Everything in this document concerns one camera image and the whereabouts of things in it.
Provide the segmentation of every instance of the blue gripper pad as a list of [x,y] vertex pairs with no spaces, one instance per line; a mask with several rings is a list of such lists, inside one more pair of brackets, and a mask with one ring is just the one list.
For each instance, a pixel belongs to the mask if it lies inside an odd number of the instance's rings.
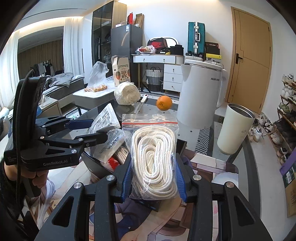
[[178,161],[176,161],[177,187],[182,200],[187,202],[186,185]]
[[66,128],[70,130],[86,129],[89,128],[93,122],[93,120],[71,120],[66,124]]
[[130,158],[130,161],[129,161],[129,165],[128,165],[128,168],[126,170],[126,174],[124,176],[124,180],[123,180],[123,183],[122,183],[122,194],[121,194],[121,198],[122,198],[122,201],[124,202],[125,199],[128,197],[128,194],[129,194],[129,191],[130,191],[130,188],[131,188],[131,181],[132,181],[132,166],[131,166],[131,155],[128,154],[127,158],[126,158],[126,161],[128,160],[128,158]]

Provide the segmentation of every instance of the door frame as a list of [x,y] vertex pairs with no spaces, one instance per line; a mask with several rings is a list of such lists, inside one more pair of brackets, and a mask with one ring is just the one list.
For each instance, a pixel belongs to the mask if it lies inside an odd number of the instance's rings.
[[260,105],[260,108],[259,108],[259,112],[261,112],[262,108],[263,108],[263,104],[264,104],[264,101],[265,101],[265,97],[266,97],[266,93],[267,93],[267,90],[268,90],[268,86],[269,86],[269,80],[270,80],[270,74],[271,74],[271,66],[272,66],[272,52],[273,52],[273,49],[272,49],[272,34],[271,34],[271,26],[270,26],[270,23],[265,21],[264,19],[256,16],[256,15],[253,15],[249,12],[246,12],[244,10],[241,10],[239,8],[235,8],[235,7],[231,7],[231,13],[232,13],[232,29],[233,29],[233,42],[232,42],[232,57],[231,57],[231,67],[230,67],[230,73],[229,73],[229,80],[228,80],[228,85],[227,85],[227,90],[226,90],[226,95],[225,95],[225,102],[229,103],[227,100],[228,100],[228,96],[229,96],[229,92],[230,92],[230,86],[231,86],[231,82],[232,82],[232,77],[233,77],[233,70],[234,70],[234,62],[235,62],[235,53],[236,53],[236,38],[237,38],[237,30],[236,30],[236,25],[235,25],[235,15],[234,15],[234,10],[237,10],[237,11],[241,11],[241,12],[244,12],[246,14],[249,14],[265,23],[268,24],[268,27],[269,27],[269,36],[270,36],[270,48],[271,48],[271,51],[270,51],[270,62],[269,62],[269,73],[268,73],[268,79],[267,79],[267,83],[266,83],[266,87],[265,87],[265,91],[264,91],[264,95],[263,95],[263,99],[262,99],[262,102],[261,102],[261,105]]

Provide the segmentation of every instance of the gray refrigerator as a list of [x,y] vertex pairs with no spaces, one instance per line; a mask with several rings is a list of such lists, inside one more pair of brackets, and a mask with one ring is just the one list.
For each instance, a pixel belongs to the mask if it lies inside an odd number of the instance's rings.
[[133,62],[132,54],[142,46],[143,30],[132,24],[111,29],[111,56],[128,57],[131,82],[138,87],[138,66]]

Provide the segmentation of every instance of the door lock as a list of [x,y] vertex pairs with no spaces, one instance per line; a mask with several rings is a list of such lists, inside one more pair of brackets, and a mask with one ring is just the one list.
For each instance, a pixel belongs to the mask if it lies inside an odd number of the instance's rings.
[[241,57],[239,57],[239,54],[237,53],[237,56],[235,58],[235,63],[238,64],[239,63],[239,59],[242,59]]

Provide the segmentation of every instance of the metal screw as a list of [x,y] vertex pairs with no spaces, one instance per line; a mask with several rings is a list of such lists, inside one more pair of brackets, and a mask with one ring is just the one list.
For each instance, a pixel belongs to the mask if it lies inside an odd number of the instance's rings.
[[78,189],[81,188],[82,184],[81,183],[74,183],[74,188]]
[[227,182],[227,183],[226,183],[226,186],[229,187],[229,188],[233,188],[233,187],[234,187],[234,183],[232,183],[232,182]]
[[108,175],[108,176],[106,176],[106,179],[107,179],[108,181],[112,181],[112,180],[115,179],[115,176],[114,176],[114,175]]
[[193,179],[196,180],[196,181],[201,180],[201,178],[202,178],[202,177],[201,177],[200,175],[194,175],[194,176],[193,176]]

